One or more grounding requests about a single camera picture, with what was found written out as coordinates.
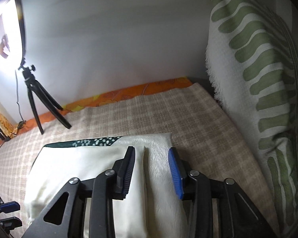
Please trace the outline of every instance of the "white fabric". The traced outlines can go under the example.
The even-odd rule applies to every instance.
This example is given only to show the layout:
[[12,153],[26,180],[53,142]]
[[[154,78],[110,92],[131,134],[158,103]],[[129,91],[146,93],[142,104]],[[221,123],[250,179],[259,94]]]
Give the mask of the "white fabric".
[[[124,136],[109,147],[47,148],[38,155],[28,176],[24,205],[31,223],[55,194],[72,177],[95,178],[123,158],[128,146],[134,146],[136,161],[129,193],[123,201],[113,201],[117,238],[185,237],[187,221],[174,192],[167,155],[172,146],[171,133]],[[148,153],[145,169],[145,153]],[[147,208],[146,188],[149,191]],[[90,200],[86,207],[84,236],[88,237]]]

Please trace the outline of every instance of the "black clamp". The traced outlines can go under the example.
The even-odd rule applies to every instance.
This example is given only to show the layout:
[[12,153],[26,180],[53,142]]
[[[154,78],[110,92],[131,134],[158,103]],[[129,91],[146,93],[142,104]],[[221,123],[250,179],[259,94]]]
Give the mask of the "black clamp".
[[86,199],[91,198],[90,238],[115,238],[112,200],[123,200],[129,191],[135,149],[112,169],[94,179],[70,179],[33,221],[22,238],[82,238]]
[[[7,214],[18,210],[20,210],[20,205],[18,202],[11,201],[4,203],[0,197],[0,213],[3,212]],[[22,221],[19,218],[13,216],[5,219],[0,219],[0,226],[7,234],[9,234],[11,230],[14,230],[17,227],[21,227]]]
[[169,150],[169,166],[175,192],[181,200],[191,200],[189,238],[213,237],[212,198],[218,199],[220,237],[277,238],[263,215],[232,178],[208,179]]

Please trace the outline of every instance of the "dark green patterned fabric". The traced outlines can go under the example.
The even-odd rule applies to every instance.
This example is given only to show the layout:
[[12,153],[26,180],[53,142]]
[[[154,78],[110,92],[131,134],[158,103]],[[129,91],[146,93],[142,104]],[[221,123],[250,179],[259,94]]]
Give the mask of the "dark green patterned fabric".
[[106,147],[106,146],[112,145],[119,138],[121,138],[121,136],[103,137],[103,138],[86,139],[86,140],[71,140],[71,141],[47,144],[44,147],[48,147],[48,148],[75,148],[75,147],[81,147],[81,146],[99,146],[99,147],[104,146],[104,147]]

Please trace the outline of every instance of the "tripod leg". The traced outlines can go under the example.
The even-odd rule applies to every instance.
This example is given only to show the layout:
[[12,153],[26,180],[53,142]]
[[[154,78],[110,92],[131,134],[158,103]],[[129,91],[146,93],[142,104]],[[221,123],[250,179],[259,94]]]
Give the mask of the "tripod leg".
[[29,101],[30,101],[30,105],[31,105],[31,108],[32,108],[32,112],[33,112],[34,118],[35,118],[35,120],[36,120],[36,122],[37,122],[37,126],[39,127],[40,132],[41,132],[41,134],[43,135],[44,130],[43,130],[43,128],[42,128],[42,125],[41,125],[39,116],[37,115],[37,109],[36,109],[36,107],[35,107],[35,103],[34,103],[34,99],[33,99],[32,91],[31,91],[31,89],[30,89],[29,87],[28,87],[28,97],[29,97]]
[[35,80],[37,83],[37,86],[40,87],[40,89],[42,90],[42,92],[47,96],[48,100],[51,101],[51,103],[59,110],[63,110],[63,107],[60,106],[60,104],[58,102],[56,102],[56,100],[45,90],[45,88],[41,85],[40,82],[38,82],[37,80]]
[[48,99],[46,94],[41,90],[40,86],[33,85],[31,89],[34,91],[37,97],[42,101],[42,103],[47,107],[47,109],[55,116],[55,118],[61,122],[61,124],[63,124],[68,129],[72,127],[70,123],[64,118],[64,116],[61,115],[59,111],[57,111],[57,109],[53,106],[53,104]]

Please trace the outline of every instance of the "metal screw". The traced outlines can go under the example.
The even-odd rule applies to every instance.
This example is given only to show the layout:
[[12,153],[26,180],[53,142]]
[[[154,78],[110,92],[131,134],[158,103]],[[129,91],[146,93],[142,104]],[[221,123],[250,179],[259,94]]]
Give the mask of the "metal screw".
[[69,180],[70,184],[77,184],[78,183],[78,178],[77,177],[73,177],[72,179]]
[[115,174],[115,170],[113,170],[113,169],[108,169],[106,172],[105,172],[105,175],[107,175],[107,176],[112,176],[112,175],[114,175]]
[[235,183],[235,181],[232,178],[225,179],[226,184],[232,185]]
[[198,176],[200,173],[197,170],[191,170],[190,175],[191,176]]

